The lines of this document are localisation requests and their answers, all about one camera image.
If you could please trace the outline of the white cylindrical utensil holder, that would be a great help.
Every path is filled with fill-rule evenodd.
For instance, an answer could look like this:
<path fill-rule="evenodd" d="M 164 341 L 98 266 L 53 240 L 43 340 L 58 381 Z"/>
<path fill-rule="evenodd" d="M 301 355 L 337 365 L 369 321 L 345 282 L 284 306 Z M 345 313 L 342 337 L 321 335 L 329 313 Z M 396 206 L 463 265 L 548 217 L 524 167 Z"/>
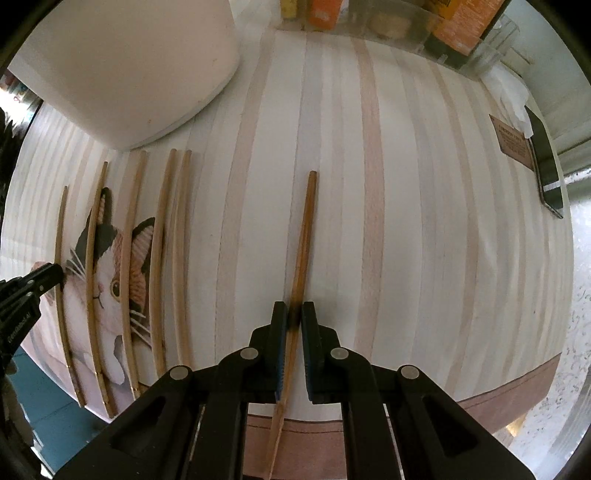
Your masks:
<path fill-rule="evenodd" d="M 8 68 L 91 137 L 130 150 L 191 119 L 238 64 L 226 1 L 63 1 Z"/>

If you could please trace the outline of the black smartphone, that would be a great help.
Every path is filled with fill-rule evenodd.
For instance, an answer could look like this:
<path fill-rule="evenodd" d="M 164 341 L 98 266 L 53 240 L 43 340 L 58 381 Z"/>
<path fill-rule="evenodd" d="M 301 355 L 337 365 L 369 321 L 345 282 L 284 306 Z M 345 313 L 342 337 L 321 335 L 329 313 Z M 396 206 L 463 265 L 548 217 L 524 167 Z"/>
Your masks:
<path fill-rule="evenodd" d="M 537 176 L 541 202 L 558 218 L 564 217 L 564 201 L 557 163 L 552 145 L 542 120 L 528 107 L 533 135 L 530 145 L 534 156 L 534 169 Z"/>

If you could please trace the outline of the brown card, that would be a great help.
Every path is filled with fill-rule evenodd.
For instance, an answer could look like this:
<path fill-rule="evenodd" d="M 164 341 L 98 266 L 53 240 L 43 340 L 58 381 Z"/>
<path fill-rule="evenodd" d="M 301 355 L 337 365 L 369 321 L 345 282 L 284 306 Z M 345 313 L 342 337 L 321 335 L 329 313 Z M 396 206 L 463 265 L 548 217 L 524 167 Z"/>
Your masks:
<path fill-rule="evenodd" d="M 534 171 L 534 157 L 530 142 L 524 134 L 504 121 L 490 115 L 501 151 Z"/>

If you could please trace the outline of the orange box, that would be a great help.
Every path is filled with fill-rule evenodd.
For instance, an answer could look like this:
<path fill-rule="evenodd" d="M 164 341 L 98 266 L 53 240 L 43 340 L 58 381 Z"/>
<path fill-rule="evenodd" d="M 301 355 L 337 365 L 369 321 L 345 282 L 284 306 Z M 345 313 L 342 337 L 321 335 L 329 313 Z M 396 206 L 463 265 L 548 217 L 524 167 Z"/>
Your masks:
<path fill-rule="evenodd" d="M 348 7 L 349 2 L 346 0 L 311 0 L 305 18 L 315 28 L 332 30 Z"/>

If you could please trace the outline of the dark wooden chopstick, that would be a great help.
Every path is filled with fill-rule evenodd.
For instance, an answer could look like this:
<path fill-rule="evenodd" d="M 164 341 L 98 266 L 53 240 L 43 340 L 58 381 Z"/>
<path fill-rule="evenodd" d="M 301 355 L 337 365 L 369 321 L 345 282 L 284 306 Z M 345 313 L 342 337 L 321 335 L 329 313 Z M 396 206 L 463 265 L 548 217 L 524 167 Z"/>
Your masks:
<path fill-rule="evenodd" d="M 284 354 L 283 389 L 280 399 L 273 410 L 270 425 L 269 442 L 267 442 L 266 457 L 264 458 L 263 479 L 273 478 L 277 451 L 280 447 L 280 437 L 283 433 L 283 423 L 286 419 L 288 401 L 290 401 L 291 381 L 294 378 L 296 365 L 298 332 L 300 332 L 301 304 L 304 303 L 305 287 L 307 287 L 308 264 L 311 255 L 311 237 L 315 223 L 315 198 L 317 198 L 318 172 L 308 174 L 307 192 L 305 192 L 303 220 L 301 220 L 301 234 L 297 246 L 297 260 L 294 266 L 294 282 L 291 287 L 290 302 L 288 302 L 286 354 Z"/>

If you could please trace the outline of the striped cat placemat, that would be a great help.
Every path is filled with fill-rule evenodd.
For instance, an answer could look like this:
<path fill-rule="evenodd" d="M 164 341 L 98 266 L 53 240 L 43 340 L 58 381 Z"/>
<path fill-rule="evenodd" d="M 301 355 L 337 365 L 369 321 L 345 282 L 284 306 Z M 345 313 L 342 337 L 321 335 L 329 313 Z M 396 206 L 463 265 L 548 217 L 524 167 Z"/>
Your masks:
<path fill-rule="evenodd" d="M 422 369 L 490 431 L 538 404 L 554 380 L 572 293 L 572 228 L 539 199 L 533 171 L 499 147 L 500 105 L 479 82 L 424 58 L 346 37 L 242 25 L 242 65 L 192 121 L 133 154 L 44 107 L 21 150 L 1 246 L 5 278 L 60 258 L 73 362 L 50 296 L 25 342 L 62 388 L 93 372 L 80 240 L 96 187 L 97 340 L 116 411 L 132 401 L 116 296 L 125 220 L 155 217 L 190 151 L 185 204 L 187 349 L 175 333 L 172 238 L 162 249 L 163 351 L 204 368 L 245 346 L 287 298 L 308 173 L 318 172 L 307 296 L 347 348 Z"/>

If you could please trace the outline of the clear plastic container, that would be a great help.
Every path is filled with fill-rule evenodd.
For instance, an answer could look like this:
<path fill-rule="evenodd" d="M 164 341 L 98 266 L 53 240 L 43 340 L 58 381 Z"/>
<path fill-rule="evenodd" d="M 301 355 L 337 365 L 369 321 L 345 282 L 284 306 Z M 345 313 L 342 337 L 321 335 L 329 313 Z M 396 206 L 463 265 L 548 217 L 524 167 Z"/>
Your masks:
<path fill-rule="evenodd" d="M 488 72 L 519 36 L 507 1 L 349 1 L 335 32 L 427 58 L 469 78 Z"/>

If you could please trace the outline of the white tissue paper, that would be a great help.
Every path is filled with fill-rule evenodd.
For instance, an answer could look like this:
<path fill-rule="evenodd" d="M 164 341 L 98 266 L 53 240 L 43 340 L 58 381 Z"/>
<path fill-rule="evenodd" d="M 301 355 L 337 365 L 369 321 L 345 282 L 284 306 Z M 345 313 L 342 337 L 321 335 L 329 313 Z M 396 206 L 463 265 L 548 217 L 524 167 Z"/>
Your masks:
<path fill-rule="evenodd" d="M 530 92 L 523 81 L 502 64 L 496 64 L 481 75 L 481 80 L 509 124 L 526 139 L 533 136 L 533 127 L 526 103 Z"/>

